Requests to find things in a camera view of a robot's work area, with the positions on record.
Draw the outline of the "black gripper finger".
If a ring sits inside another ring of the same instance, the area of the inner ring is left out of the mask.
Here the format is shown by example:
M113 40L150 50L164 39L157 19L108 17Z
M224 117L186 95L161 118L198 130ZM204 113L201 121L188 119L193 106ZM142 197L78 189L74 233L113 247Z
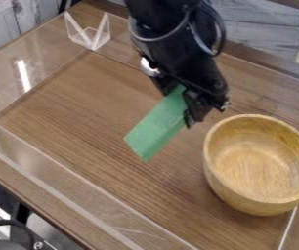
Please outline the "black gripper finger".
M196 123L201 123L210 111L216 108L214 95L197 93L192 89L182 92L182 99L186 105L184 120L186 127L190 128Z
M172 94L181 95L184 92L184 82L180 78L173 76L154 77L152 79L154 87L162 96Z

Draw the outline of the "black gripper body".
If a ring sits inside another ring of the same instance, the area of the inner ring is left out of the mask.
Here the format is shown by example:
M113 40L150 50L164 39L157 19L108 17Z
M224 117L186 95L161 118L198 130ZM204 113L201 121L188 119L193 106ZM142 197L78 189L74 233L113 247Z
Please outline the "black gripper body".
M141 71L149 77L173 76L182 80L184 87L197 93L214 95L216 108L229 106L229 87L213 56L196 48L153 48L140 50Z

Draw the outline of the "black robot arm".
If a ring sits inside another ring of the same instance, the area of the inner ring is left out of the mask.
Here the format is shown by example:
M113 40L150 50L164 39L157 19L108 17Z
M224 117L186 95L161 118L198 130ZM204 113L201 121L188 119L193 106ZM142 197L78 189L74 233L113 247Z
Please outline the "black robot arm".
M229 104L228 83L214 58L225 45L225 24L209 0L124 0L141 70L166 95L182 86L188 126Z

